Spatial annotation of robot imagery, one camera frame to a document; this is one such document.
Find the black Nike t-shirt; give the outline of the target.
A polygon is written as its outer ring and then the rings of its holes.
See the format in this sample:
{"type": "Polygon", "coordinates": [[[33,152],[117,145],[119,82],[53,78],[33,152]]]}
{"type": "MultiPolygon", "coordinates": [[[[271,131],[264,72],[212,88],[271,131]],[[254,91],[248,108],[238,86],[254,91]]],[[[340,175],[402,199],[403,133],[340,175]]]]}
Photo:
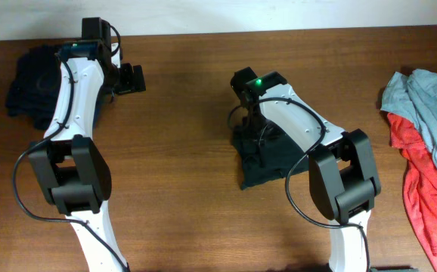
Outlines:
{"type": "Polygon", "coordinates": [[[305,152],[271,122],[257,128],[235,126],[232,146],[241,159],[241,190],[308,171],[305,152]]]}

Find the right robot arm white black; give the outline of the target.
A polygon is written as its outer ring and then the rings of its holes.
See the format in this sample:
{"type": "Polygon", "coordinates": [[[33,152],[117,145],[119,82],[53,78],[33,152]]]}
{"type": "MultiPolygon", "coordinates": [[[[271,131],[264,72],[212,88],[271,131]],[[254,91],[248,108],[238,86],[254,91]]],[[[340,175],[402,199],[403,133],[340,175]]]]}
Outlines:
{"type": "Polygon", "coordinates": [[[307,222],[330,231],[331,271],[370,271],[367,223],[381,192],[368,136],[327,121],[278,72],[257,76],[238,70],[230,85],[246,109],[233,126],[233,144],[242,159],[245,186],[284,178],[286,197],[307,222]],[[290,179],[307,172],[309,192],[321,223],[294,202],[290,179]]]}

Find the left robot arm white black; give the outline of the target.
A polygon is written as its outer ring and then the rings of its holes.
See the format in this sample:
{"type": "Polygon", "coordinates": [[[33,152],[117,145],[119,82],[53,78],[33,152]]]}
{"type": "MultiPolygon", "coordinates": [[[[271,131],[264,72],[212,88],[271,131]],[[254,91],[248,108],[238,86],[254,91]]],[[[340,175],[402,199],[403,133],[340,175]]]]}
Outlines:
{"type": "Polygon", "coordinates": [[[109,215],[110,168],[93,141],[98,101],[146,89],[141,66],[122,62],[115,28],[99,17],[82,20],[81,38],[57,53],[60,89],[43,139],[29,158],[47,203],[74,229],[90,271],[128,271],[109,215]]]}

